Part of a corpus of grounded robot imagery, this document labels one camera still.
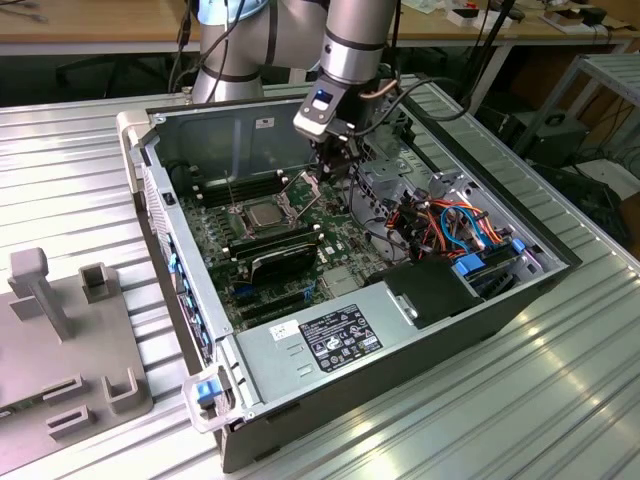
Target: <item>warning label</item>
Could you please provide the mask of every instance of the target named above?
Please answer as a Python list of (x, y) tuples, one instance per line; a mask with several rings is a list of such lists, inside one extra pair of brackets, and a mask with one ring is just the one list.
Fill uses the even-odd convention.
[(357, 305), (303, 323), (299, 328), (323, 372), (332, 372), (382, 348)]

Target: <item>blue latch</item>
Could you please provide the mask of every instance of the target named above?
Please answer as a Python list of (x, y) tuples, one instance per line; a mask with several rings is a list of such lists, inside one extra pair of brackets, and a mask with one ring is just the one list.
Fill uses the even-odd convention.
[(203, 408), (211, 405), (217, 396), (224, 393), (222, 384), (217, 378), (197, 384), (196, 390), (198, 392), (198, 405)]
[(456, 269), (461, 275), (469, 275), (471, 272), (484, 267), (484, 262), (477, 254), (471, 253), (456, 259)]
[(511, 242), (511, 246), (518, 253), (524, 252), (524, 249), (527, 248), (524, 242), (519, 238), (514, 238), (513, 241)]
[(175, 253), (171, 254), (169, 258), (169, 273), (174, 273), (176, 271), (176, 264), (178, 263), (178, 256)]

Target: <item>white object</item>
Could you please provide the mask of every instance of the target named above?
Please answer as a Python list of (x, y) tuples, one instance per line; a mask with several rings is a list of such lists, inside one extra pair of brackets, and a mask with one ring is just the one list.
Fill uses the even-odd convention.
[[(609, 185), (611, 190), (620, 195), (621, 200), (640, 192), (640, 180), (617, 163), (609, 160), (592, 160), (581, 163), (578, 168), (594, 180)], [(566, 167), (565, 170), (577, 173), (574, 167)]]
[(455, 25), (458, 25), (459, 27), (471, 27), (475, 18), (465, 18), (461, 15), (458, 15), (453, 10), (449, 10), (447, 12), (447, 20), (454, 23)]
[(567, 35), (581, 35), (585, 33), (592, 34), (594, 35), (592, 43), (595, 43), (595, 41), (598, 39), (607, 40), (609, 37), (607, 27), (605, 27), (604, 25), (594, 25), (593, 27), (585, 25), (584, 23), (581, 23), (580, 25), (558, 25), (552, 19), (547, 18), (544, 15), (540, 15), (540, 18), (552, 27), (560, 30), (562, 33), (566, 33)]
[[(485, 16), (485, 11), (480, 10), (478, 12), (478, 16), (473, 21), (473, 26), (478, 30), (482, 28), (482, 22), (484, 22), (484, 16)], [(483, 32), (488, 32), (489, 30), (491, 30), (493, 28), (493, 25), (496, 23), (496, 20), (498, 20), (499, 16), (500, 16), (500, 12), (489, 11), (487, 15), (487, 21), (484, 24)], [(502, 24), (502, 27), (500, 27), (500, 30), (509, 28), (511, 26), (511, 23), (512, 23), (512, 20), (509, 17), (505, 17), (504, 23)]]
[(443, 0), (402, 0), (402, 3), (426, 14), (446, 6)]
[(298, 321), (293, 319), (270, 327), (269, 333), (271, 333), (271, 336), (276, 342), (283, 338), (290, 337), (291, 335), (295, 335), (296, 333), (300, 333), (298, 330)]

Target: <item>robotic arm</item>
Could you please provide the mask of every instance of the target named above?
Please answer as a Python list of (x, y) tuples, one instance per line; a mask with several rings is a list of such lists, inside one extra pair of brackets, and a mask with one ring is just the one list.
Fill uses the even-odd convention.
[[(201, 51), (206, 52), (238, 14), (240, 0), (201, 0)], [(295, 116), (294, 126), (317, 151), (335, 150), (341, 131), (366, 121), (360, 94), (376, 89), (394, 0), (245, 0), (242, 20), (206, 59), (193, 89), (195, 103), (262, 96), (259, 67), (309, 69), (320, 74)], [(321, 163), (330, 164), (327, 155)]]

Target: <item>aluminum workbench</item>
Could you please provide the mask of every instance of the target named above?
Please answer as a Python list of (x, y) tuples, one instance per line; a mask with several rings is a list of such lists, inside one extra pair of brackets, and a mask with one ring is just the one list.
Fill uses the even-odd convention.
[[(413, 98), (434, 115), (458, 108), (428, 86)], [(120, 111), (184, 101), (0, 110), (0, 291), (8, 252), (26, 245), (45, 249), (51, 278), (97, 261), (117, 268), (155, 402), (146, 416), (7, 479), (223, 477), (213, 436), (191, 427), (182, 404), (186, 367), (115, 130)], [(640, 265), (472, 117), (446, 128), (582, 267), (498, 335), (225, 478), (640, 478)], [(447, 154), (416, 133), (446, 168)]]

